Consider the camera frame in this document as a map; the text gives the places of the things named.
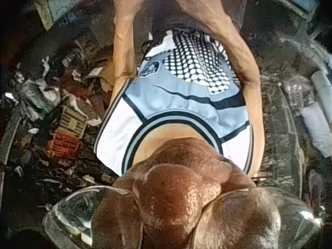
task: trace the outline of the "red crate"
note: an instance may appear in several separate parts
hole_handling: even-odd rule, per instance
[[[47,143],[47,153],[50,157],[66,157],[75,159],[79,148],[79,139],[56,129],[53,139]]]

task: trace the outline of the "person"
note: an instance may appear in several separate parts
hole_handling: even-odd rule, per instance
[[[114,3],[115,84],[97,157],[122,176],[164,143],[194,137],[253,176],[265,144],[259,69],[221,1],[152,1],[153,39],[138,72],[133,24],[143,0]]]
[[[254,56],[220,0],[153,2],[137,72],[143,0],[114,0],[115,84],[94,150],[120,178],[93,248],[277,248],[278,209],[250,178],[265,144]]]

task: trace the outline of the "black stripe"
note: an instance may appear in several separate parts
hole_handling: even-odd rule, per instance
[[[241,131],[244,131],[249,125],[250,125],[250,122],[247,121],[246,123],[244,123],[244,125],[240,126],[235,131],[233,131],[233,132],[229,133],[228,135],[220,138],[221,143],[223,144],[223,143],[225,143],[225,142],[233,139],[234,137],[236,137],[237,135],[239,135],[239,133]]]
[[[151,128],[149,128],[141,137],[140,139],[138,140],[138,142],[135,144],[134,148],[133,148],[133,152],[132,154],[130,155],[130,158],[129,158],[129,161],[128,161],[128,164],[125,165],[125,161],[126,161],[126,158],[127,158],[127,155],[128,155],[128,152],[129,152],[129,148],[130,146],[132,145],[134,139],[139,135],[139,133],[147,126],[149,125],[150,123],[152,123],[153,121],[159,119],[159,118],[163,118],[163,117],[172,117],[172,116],[185,116],[185,117],[188,117],[188,118],[191,118],[191,119],[194,119],[195,121],[197,121],[198,123],[200,123],[203,127],[205,127],[208,131],[208,133],[213,137],[213,139],[215,140],[217,146],[218,146],[218,150],[219,150],[219,153],[220,154],[223,154],[223,148],[222,148],[222,144],[220,143],[220,140],[216,134],[216,132],[206,123],[204,122],[204,120],[200,119],[199,117],[193,115],[193,114],[190,114],[190,113],[186,113],[186,112],[167,112],[167,113],[163,113],[163,114],[159,114],[159,115],[156,115],[152,118],[150,118],[149,120],[146,120],[140,127],[139,129],[134,133],[132,139],[130,140],[129,142],[129,145],[126,149],[126,152],[124,154],[124,157],[123,157],[123,160],[122,160],[122,173],[125,172],[126,168],[128,167],[128,165],[131,166],[132,164],[132,161],[134,159],[134,155],[136,153],[136,150],[138,148],[138,146],[140,145],[140,143],[142,142],[142,140],[144,139],[144,137],[147,135],[148,132],[150,132],[152,129],[155,129],[156,127],[158,126],[161,126],[161,125],[164,125],[166,123],[183,123],[185,125],[189,125],[191,126],[193,129],[195,129],[198,133],[200,133],[202,135],[202,137],[209,143],[211,144],[211,146],[214,147],[212,141],[208,138],[208,136],[200,129],[198,128],[197,126],[195,126],[192,122],[190,121],[187,121],[187,120],[165,120],[163,122],[160,122],[160,123],[157,123],[156,125],[152,126]]]
[[[248,151],[247,161],[245,162],[246,169],[244,169],[244,172],[246,174],[248,174],[251,169],[251,163],[253,162],[253,154],[254,154],[254,130],[252,125],[250,125],[250,132],[251,132],[250,148]]]
[[[210,104],[211,106],[213,106],[216,110],[222,110],[222,109],[226,109],[226,108],[235,108],[235,107],[241,107],[241,106],[245,106],[245,100],[243,97],[243,94],[241,91],[239,91],[236,95],[233,95],[232,97],[220,100],[220,101],[211,101],[211,99],[209,97],[197,97],[195,95],[188,95],[185,96],[181,93],[178,92],[170,92],[160,86],[155,86],[157,88],[162,89],[163,91],[171,94],[171,95],[176,95],[176,96],[180,96],[181,98],[185,99],[185,100],[194,100],[198,103],[201,104]]]
[[[133,163],[133,160],[134,160],[134,156],[135,156],[135,154],[136,154],[136,151],[137,151],[137,149],[138,149],[138,147],[139,147],[139,145],[141,144],[141,142],[142,142],[142,140],[146,137],[146,135],[150,132],[150,131],[152,131],[152,130],[154,130],[154,129],[156,129],[156,128],[158,128],[158,127],[160,127],[160,126],[162,126],[162,125],[166,125],[166,124],[168,124],[168,123],[182,123],[182,124],[184,124],[184,125],[189,125],[189,126],[191,126],[194,130],[196,130],[211,146],[213,146],[213,143],[212,143],[212,141],[207,137],[207,135],[204,133],[204,132],[202,132],[202,130],[201,129],[199,129],[197,126],[195,126],[194,124],[192,124],[190,121],[187,121],[187,120],[165,120],[165,121],[162,121],[162,122],[160,122],[160,123],[157,123],[157,124],[155,124],[154,126],[151,126],[149,129],[147,129],[142,135],[141,135],[141,137],[140,137],[140,139],[137,141],[137,143],[135,144],[135,146],[133,147],[133,151],[132,151],[132,153],[131,153],[131,155],[130,155],[130,157],[129,157],[129,160],[128,160],[128,164],[127,164],[127,166],[125,165],[125,160],[126,160],[126,157],[127,157],[127,154],[128,154],[128,152],[129,152],[129,148],[130,148],[130,146],[131,146],[131,144],[133,143],[133,140],[139,135],[139,133],[141,132],[141,130],[144,128],[144,126],[141,126],[140,127],[140,129],[138,129],[135,133],[134,133],[134,135],[133,135],[133,138],[132,138],[132,140],[130,141],[130,143],[129,143],[129,146],[127,147],[127,149],[126,149],[126,153],[124,154],[124,157],[123,157],[123,161],[122,161],[122,167],[121,167],[121,171],[122,171],[122,174],[124,174],[125,173],[125,171],[127,171],[128,169],[130,169],[130,167],[132,166],[132,163]]]
[[[137,106],[128,98],[128,96],[125,93],[122,95],[122,98],[133,109],[133,111],[136,113],[136,115],[139,117],[139,119],[141,121],[144,121],[145,117],[144,117],[143,113],[137,108]]]

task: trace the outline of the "cluttered floor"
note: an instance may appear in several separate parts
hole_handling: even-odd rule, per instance
[[[46,35],[39,34],[8,80],[6,93],[11,94],[2,100],[7,126],[1,126],[0,145],[5,169],[1,219],[7,238],[24,229],[43,233],[43,216],[52,205],[84,187],[112,185],[117,177],[93,152],[113,80],[113,13],[106,1],[93,7],[72,9]],[[138,62],[146,22],[145,15],[138,16]],[[332,214],[331,141],[322,141],[331,136],[332,120],[325,118],[326,101],[315,84],[330,72],[329,35],[309,37],[303,27],[305,33],[314,30],[284,5],[248,1],[241,34],[261,70],[266,129],[265,155],[254,180]],[[318,115],[320,134],[312,115]]]

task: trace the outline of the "plastic crate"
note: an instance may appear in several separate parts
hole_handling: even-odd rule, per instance
[[[47,143],[47,153],[50,157],[66,157],[75,159],[79,148],[79,139],[57,129],[53,139]]]
[[[81,139],[87,126],[87,118],[77,111],[63,107],[58,130]]]

